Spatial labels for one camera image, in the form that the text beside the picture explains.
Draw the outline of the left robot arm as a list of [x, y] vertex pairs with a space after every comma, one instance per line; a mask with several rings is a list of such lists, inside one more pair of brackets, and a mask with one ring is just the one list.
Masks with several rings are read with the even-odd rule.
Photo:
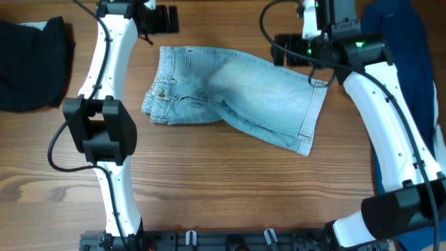
[[95, 172], [105, 206], [101, 234], [84, 234], [80, 250], [154, 250], [134, 200], [132, 154], [137, 127], [123, 104], [125, 76], [132, 48], [152, 34], [178, 33], [176, 6], [154, 1], [99, 1], [88, 10], [98, 23], [98, 37], [87, 78], [77, 97], [63, 102], [65, 122], [84, 169]]

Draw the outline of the light blue denim shorts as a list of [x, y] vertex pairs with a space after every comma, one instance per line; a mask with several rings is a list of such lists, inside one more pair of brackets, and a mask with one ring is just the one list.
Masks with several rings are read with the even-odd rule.
[[238, 50], [164, 46], [141, 106], [152, 123], [226, 121], [269, 144], [309, 155], [327, 82]]

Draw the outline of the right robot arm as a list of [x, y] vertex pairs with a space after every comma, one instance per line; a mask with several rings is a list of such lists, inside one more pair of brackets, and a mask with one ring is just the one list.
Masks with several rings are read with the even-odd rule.
[[404, 100], [390, 46], [379, 33], [362, 33], [353, 1], [298, 1], [302, 40], [270, 40], [277, 65], [330, 68], [355, 103], [379, 162], [384, 192], [357, 213], [326, 224], [323, 250], [356, 250], [432, 228], [440, 247], [445, 217], [445, 173], [424, 143]]

